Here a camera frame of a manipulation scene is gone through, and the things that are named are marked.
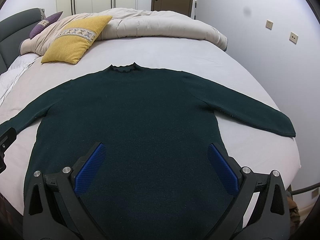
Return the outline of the dark green sweater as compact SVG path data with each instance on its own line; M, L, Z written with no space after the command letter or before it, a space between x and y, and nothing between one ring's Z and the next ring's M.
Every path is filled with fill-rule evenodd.
M137 64L65 82L1 124L40 120L25 182L73 165L95 142L106 158L81 200L111 239L203 239L232 197L211 166L223 145L215 113L284 137L296 133L276 109L199 76Z

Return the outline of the white pillow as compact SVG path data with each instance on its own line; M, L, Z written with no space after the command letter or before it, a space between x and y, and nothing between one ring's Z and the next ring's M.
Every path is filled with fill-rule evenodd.
M35 53L28 53L18 56L9 69L1 74L1 91L0 91L0 104L13 89L14 85L24 74L24 72L39 58L40 56Z

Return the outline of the dark grey headboard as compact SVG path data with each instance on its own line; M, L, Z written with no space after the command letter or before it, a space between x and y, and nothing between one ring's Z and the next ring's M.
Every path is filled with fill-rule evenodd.
M6 72L20 55L19 47L21 42L29 37L33 27L44 18L43 9L33 8L16 13L1 21L1 74Z

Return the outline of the yellow patterned cushion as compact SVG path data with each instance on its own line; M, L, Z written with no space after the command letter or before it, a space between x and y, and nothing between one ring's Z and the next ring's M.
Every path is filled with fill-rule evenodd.
M42 63L77 64L91 47L112 16L95 16L69 22L42 57Z

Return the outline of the purple cushion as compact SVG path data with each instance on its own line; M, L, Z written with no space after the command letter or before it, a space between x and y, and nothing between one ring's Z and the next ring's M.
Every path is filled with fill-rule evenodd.
M31 30L29 34L29 38L33 39L36 35L41 33L44 29L46 29L49 25L55 23L60 16L62 15L63 11L56 12L55 14L52 14L45 18L44 20L41 20L35 27Z

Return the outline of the beige duvet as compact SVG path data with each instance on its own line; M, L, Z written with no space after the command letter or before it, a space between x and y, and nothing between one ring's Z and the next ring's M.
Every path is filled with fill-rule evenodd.
M98 41L125 37L165 36L206 40L223 51L227 49L228 39L217 29L177 12L113 8L102 12L80 13L62 18L34 38L22 41L19 53L20 55L35 53L42 56L67 24L103 15L111 15L112 20L99 34Z

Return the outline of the lower wall socket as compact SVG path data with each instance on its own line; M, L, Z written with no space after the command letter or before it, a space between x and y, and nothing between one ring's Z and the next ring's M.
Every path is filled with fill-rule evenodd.
M293 42L294 44L297 44L297 41L298 41L298 35L297 35L297 34L295 34L295 33L293 33L293 32L291 32L291 33L290 33L289 40L290 40L291 42Z

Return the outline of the wall socket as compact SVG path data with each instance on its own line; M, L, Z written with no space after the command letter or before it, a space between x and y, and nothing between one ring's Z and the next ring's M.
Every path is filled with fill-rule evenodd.
M297 44L297 41L298 41L298 35L297 35L297 34L295 34L295 33L293 33L293 32L291 32L291 33L290 33L289 40L290 40L291 42L293 42L294 44Z
M267 20L265 27L266 27L267 29L269 29L269 30L272 30L272 28L273 28L273 22Z

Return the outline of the upper wall socket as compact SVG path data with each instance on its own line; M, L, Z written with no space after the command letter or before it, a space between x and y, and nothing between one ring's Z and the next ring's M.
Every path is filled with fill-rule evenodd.
M265 27L266 27L267 29L269 29L269 30L272 30L272 28L273 28L273 22L267 20Z

